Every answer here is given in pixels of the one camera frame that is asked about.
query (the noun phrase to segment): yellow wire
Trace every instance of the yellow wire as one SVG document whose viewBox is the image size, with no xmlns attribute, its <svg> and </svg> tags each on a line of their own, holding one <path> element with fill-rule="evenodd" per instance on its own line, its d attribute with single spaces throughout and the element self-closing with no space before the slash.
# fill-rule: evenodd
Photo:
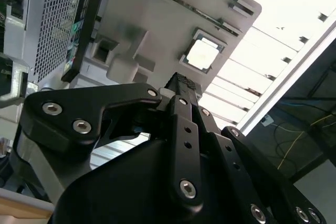
<svg viewBox="0 0 336 224">
<path fill-rule="evenodd" d="M 322 117 L 321 119 L 318 119 L 318 120 L 316 120 L 315 122 L 311 123 L 310 126 L 313 126 L 313 125 L 315 125 L 315 124 L 321 122 L 322 120 L 327 119 L 327 118 L 329 118 L 329 117 L 331 117 L 331 116 L 333 116 L 333 115 L 327 115 L 327 116 L 324 116 L 324 117 Z M 286 159 L 288 153 L 289 153 L 290 150 L 293 148 L 293 146 L 295 145 L 296 141 L 303 135 L 303 133 L 304 133 L 304 131 L 302 131 L 302 132 L 298 135 L 298 137 L 293 141 L 292 145 L 289 147 L 289 149 L 287 150 L 287 152 L 286 152 L 286 154 L 284 155 L 283 159 L 281 160 L 281 163 L 279 164 L 278 169 L 280 169 L 280 167 L 282 166 L 283 162 L 285 161 L 285 159 Z"/>
</svg>

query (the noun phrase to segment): wooden surface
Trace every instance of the wooden surface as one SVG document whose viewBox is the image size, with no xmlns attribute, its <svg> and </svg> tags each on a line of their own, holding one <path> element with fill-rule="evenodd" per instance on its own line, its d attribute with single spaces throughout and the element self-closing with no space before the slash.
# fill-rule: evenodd
<svg viewBox="0 0 336 224">
<path fill-rule="evenodd" d="M 20 219 L 49 219 L 51 214 L 48 210 L 0 198 L 0 215 L 11 215 Z"/>
</svg>

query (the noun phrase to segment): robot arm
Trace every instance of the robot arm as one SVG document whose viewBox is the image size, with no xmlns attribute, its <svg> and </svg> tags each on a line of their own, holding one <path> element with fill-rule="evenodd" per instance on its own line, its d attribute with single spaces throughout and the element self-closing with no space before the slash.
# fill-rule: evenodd
<svg viewBox="0 0 336 224">
<path fill-rule="evenodd" d="M 194 83 L 34 93 L 14 153 L 56 209 L 51 223 L 326 223 L 234 127 L 218 129 Z M 139 132 L 150 140 L 96 168 L 92 150 Z"/>
</svg>

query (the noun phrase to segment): ventilation grille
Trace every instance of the ventilation grille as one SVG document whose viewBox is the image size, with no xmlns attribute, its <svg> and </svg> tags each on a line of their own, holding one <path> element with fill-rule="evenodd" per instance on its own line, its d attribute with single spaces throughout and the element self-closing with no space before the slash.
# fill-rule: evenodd
<svg viewBox="0 0 336 224">
<path fill-rule="evenodd" d="M 65 61 L 78 0 L 45 0 L 34 75 L 38 82 Z"/>
</svg>

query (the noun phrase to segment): electronic equipment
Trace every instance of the electronic equipment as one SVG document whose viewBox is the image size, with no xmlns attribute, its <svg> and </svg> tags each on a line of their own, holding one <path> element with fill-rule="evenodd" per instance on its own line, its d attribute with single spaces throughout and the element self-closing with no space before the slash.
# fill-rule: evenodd
<svg viewBox="0 0 336 224">
<path fill-rule="evenodd" d="M 54 76 L 59 76 L 60 81 L 71 68 L 88 3 L 89 0 L 1 1 L 2 52 L 28 68 L 25 80 L 16 79 L 23 89 L 24 81 L 37 84 L 40 89 L 48 86 Z M 10 72 L 14 79 L 15 71 Z"/>
</svg>

